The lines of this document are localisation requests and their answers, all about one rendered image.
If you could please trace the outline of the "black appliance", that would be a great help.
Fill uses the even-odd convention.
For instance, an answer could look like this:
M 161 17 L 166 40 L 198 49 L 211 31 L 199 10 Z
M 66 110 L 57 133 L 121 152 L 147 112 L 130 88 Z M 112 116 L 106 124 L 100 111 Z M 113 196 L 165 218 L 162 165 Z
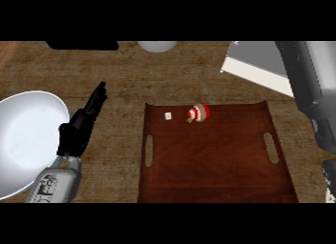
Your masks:
M 78 41 L 47 41 L 50 47 L 56 50 L 81 50 L 81 51 L 118 51 L 119 42 L 78 42 Z

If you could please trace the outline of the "red and white can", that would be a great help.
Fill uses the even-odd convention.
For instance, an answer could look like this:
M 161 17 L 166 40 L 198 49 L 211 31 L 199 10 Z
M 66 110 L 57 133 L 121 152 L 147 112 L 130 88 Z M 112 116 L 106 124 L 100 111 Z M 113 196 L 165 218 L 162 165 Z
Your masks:
M 187 121 L 193 123 L 195 121 L 203 122 L 211 117 L 211 108 L 205 104 L 196 104 L 189 110 Z

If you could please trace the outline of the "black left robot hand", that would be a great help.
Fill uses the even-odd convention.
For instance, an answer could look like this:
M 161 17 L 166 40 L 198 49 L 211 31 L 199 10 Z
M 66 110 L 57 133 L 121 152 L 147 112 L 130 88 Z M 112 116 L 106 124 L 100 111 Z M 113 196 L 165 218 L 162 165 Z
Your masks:
M 84 155 L 106 101 L 107 83 L 103 82 L 91 94 L 85 107 L 78 110 L 70 122 L 60 126 L 59 155 L 73 157 Z

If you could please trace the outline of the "white round bowl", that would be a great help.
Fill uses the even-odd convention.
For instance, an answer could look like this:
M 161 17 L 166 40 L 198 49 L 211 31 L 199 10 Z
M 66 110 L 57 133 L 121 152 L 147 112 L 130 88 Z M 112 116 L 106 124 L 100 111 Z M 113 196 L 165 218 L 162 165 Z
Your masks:
M 0 101 L 0 200 L 25 192 L 62 157 L 59 128 L 70 121 L 62 98 L 26 91 Z

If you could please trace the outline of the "white round object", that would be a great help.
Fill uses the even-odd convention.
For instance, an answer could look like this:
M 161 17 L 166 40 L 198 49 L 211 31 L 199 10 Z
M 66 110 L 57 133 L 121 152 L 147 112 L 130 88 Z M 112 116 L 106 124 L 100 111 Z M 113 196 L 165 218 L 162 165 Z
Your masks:
M 175 41 L 140 41 L 141 48 L 153 53 L 166 52 L 177 46 Z

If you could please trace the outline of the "grey white-edged appliance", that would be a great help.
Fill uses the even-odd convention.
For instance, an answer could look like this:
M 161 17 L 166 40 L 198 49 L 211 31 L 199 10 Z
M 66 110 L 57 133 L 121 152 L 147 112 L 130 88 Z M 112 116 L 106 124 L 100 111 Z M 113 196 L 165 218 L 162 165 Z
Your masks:
M 221 72 L 294 97 L 285 62 L 274 41 L 231 41 Z

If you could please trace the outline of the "brown wooden tray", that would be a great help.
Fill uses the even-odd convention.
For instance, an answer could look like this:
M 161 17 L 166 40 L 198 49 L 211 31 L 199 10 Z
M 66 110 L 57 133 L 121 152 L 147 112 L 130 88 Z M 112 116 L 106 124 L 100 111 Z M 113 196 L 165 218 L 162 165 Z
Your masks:
M 187 106 L 146 106 L 143 138 L 153 163 L 140 168 L 141 202 L 295 203 L 285 152 L 270 160 L 264 136 L 276 134 L 265 102 L 214 105 L 203 122 Z M 172 113 L 172 120 L 165 113 Z

